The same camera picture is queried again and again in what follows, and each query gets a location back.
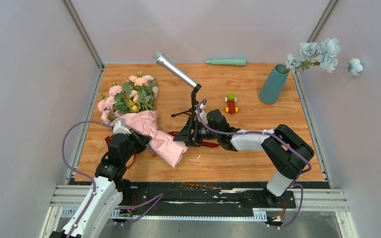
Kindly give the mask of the dark red printed ribbon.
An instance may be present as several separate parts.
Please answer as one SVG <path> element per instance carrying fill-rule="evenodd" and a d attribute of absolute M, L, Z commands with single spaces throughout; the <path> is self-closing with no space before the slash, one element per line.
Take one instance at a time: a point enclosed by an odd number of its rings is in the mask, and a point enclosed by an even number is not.
<path fill-rule="evenodd" d="M 169 131 L 168 133 L 171 136 L 176 136 L 179 132 L 178 131 Z M 110 136 L 105 137 L 105 142 L 106 142 L 107 146 L 109 145 L 110 141 L 111 141 Z M 201 145 L 202 145 L 202 147 L 209 147 L 209 148 L 216 148 L 216 147 L 220 146 L 218 143 L 205 142 L 205 141 L 202 142 Z M 154 151 L 151 147 L 148 147 L 147 151 L 150 153 L 154 153 Z M 130 169 L 135 164 L 135 161 L 136 161 L 136 154 L 133 156 L 133 161 L 129 165 L 127 165 L 127 170 Z"/>

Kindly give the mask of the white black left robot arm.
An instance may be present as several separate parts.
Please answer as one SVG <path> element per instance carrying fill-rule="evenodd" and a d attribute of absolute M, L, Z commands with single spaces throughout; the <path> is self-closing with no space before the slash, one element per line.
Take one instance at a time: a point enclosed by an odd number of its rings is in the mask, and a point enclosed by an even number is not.
<path fill-rule="evenodd" d="M 113 134 L 80 207 L 62 230 L 53 231 L 50 237 L 97 238 L 115 208 L 131 201 L 130 181 L 123 178 L 127 163 L 131 157 L 145 151 L 150 141 L 150 136 L 134 131 Z"/>

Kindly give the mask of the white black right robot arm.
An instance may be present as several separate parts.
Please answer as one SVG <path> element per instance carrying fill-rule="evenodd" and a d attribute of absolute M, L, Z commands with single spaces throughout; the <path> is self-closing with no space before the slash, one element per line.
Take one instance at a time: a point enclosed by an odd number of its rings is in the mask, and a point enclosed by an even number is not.
<path fill-rule="evenodd" d="M 193 113 L 183 129 L 174 135 L 174 141 L 192 147 L 212 139 L 228 151 L 260 151 L 268 156 L 276 168 L 263 194 L 264 202 L 270 207 L 281 203 L 287 188 L 312 168 L 313 148 L 285 124 L 270 130 L 248 131 L 230 126 L 219 110 L 213 110 L 206 118 Z"/>

